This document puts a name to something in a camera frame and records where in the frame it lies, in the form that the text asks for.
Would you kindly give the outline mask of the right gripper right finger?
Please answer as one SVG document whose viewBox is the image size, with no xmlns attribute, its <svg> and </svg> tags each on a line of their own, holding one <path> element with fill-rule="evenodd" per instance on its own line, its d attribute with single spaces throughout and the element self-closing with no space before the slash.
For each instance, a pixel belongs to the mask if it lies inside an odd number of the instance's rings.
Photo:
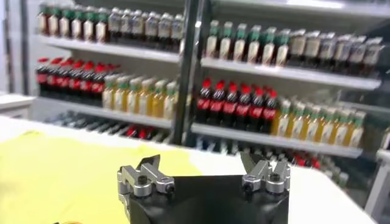
<svg viewBox="0 0 390 224">
<path fill-rule="evenodd" d="M 291 167 L 287 161 L 274 164 L 260 155 L 240 153 L 246 174 L 241 178 L 245 194 L 265 190 L 269 194 L 283 194 L 290 189 Z"/>
</svg>

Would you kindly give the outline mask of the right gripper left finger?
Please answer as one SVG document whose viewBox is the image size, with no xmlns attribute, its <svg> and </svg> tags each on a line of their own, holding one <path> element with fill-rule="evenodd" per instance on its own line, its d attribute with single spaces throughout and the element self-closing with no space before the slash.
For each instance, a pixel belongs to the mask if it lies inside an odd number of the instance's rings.
<svg viewBox="0 0 390 224">
<path fill-rule="evenodd" d="M 159 171 L 160 155 L 143 158 L 137 167 L 121 166 L 117 171 L 118 194 L 148 197 L 154 190 L 171 195 L 175 192 L 175 181 Z"/>
</svg>

